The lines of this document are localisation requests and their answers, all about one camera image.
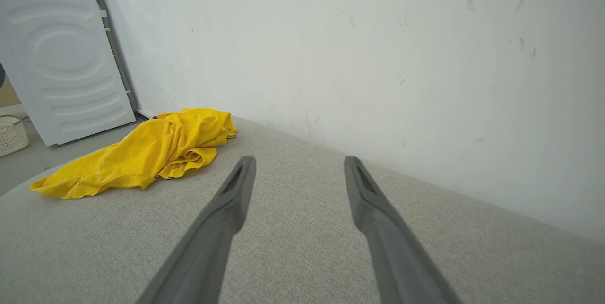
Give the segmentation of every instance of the yellow cloth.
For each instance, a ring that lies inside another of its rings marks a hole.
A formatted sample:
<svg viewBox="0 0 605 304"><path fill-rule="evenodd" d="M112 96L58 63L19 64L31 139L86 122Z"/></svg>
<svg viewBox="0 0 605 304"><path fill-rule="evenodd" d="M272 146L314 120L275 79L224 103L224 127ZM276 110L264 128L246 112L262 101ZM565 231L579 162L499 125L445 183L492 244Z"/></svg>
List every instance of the yellow cloth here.
<svg viewBox="0 0 605 304"><path fill-rule="evenodd" d="M62 199L93 196L110 187L147 188L156 175L181 177L186 170L206 166L216 146L233 138L231 114L212 109L183 109L141 123L117 144L59 168L34 182L30 189Z"/></svg>

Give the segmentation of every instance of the gray floor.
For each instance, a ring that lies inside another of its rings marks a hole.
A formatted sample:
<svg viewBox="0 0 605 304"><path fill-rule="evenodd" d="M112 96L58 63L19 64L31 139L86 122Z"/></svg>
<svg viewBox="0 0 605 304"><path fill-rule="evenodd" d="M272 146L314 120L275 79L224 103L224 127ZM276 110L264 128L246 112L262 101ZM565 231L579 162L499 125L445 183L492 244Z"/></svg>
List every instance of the gray floor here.
<svg viewBox="0 0 605 304"><path fill-rule="evenodd" d="M0 196L13 187L26 181L30 177L77 159L80 156L92 153L108 145L122 140L129 132L136 128L145 119L137 117L137 121L121 127L100 132L88 138L83 138L64 144L46 147L36 128L31 122L24 122L30 145L16 153L0 157Z"/></svg>
<svg viewBox="0 0 605 304"><path fill-rule="evenodd" d="M235 138L185 177L60 200L24 183L0 198L2 303L134 303L238 159L257 174L221 304L375 304L344 155L233 117ZM465 304L604 304L605 249L571 233L366 164ZM44 177L51 168L36 177Z"/></svg>

